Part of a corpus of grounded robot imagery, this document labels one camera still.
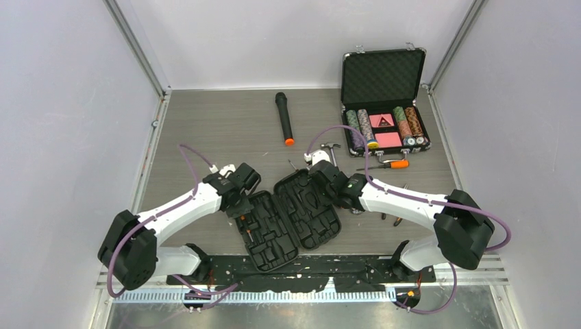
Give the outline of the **small orange black screwdriver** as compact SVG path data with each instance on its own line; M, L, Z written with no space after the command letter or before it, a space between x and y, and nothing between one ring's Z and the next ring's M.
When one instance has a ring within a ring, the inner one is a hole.
M249 237L249 240L251 241L251 243L253 243L254 238L252 237L251 230L250 230L250 227L249 227L249 224L248 224L248 221L247 221L245 215L240 216L240 222L242 223L242 226L243 226L244 230L246 231L247 236Z

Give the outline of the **black tool kit case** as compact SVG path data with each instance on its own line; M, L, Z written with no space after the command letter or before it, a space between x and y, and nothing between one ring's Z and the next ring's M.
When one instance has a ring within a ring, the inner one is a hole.
M254 209L245 216L253 243L240 217L235 218L235 222L258 271L273 271L289 264L301 250L313 250L326 244L342 228L334 206L319 192L307 169L300 169L277 182L272 193L255 192L249 201Z

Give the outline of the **thin orange black screwdriver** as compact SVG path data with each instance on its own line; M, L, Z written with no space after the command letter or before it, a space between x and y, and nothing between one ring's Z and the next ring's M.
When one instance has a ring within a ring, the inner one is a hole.
M293 162L290 159L288 159L288 163L291 165L293 170L298 171L298 168L293 164Z

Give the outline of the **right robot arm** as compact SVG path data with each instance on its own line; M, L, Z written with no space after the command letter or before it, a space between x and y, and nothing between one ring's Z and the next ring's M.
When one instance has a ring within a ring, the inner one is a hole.
M457 189L451 195L419 193L362 173L347 177L326 160L316 163L309 176L340 208L385 213L431 231L431 236L401 242L392 255L391 272L400 281L409 281L418 271L441 263L476 269L495 230L472 198Z

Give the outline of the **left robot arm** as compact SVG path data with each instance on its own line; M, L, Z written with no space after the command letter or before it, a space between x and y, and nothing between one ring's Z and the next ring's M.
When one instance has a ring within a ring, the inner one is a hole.
M194 243L163 244L196 220L216 212L234 218L253 208L249 196L262 178L247 163L211 168L210 175L183 195L157 208L118 213L97 253L107 267L106 286L112 297L140 288L151 278L177 276L195 284L210 275L210 259Z

